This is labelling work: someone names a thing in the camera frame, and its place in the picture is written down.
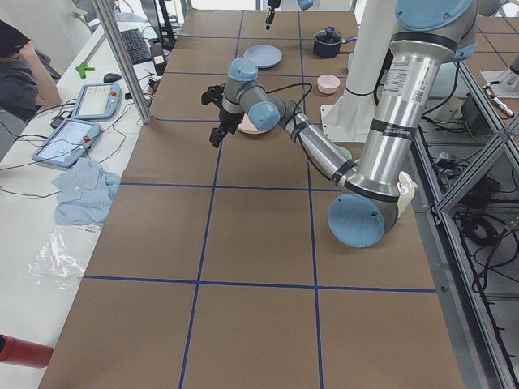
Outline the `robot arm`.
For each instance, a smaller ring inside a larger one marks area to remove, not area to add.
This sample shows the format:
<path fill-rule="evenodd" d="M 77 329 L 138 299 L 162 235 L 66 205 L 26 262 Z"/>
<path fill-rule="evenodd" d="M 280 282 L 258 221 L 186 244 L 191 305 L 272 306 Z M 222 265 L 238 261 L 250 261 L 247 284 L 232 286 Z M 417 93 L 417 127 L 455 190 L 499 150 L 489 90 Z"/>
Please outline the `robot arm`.
<path fill-rule="evenodd" d="M 365 5 L 346 83 L 378 96 L 369 115 L 362 156 L 347 158 L 303 114 L 298 103 L 270 96 L 258 69 L 234 59 L 225 83 L 202 95 L 219 109 L 210 134 L 218 147 L 244 118 L 258 130 L 281 127 L 315 168 L 341 188 L 328 209 L 328 226 L 347 246 L 376 244 L 405 208 L 399 176 L 440 67 L 469 58 L 475 49 L 478 1 L 369 1 Z"/>
<path fill-rule="evenodd" d="M 297 0 L 297 4 L 302 11 L 306 11 L 314 5 L 313 0 Z M 276 10 L 281 6 L 281 0 L 267 0 L 267 14 L 265 28 L 270 30 L 275 19 Z"/>

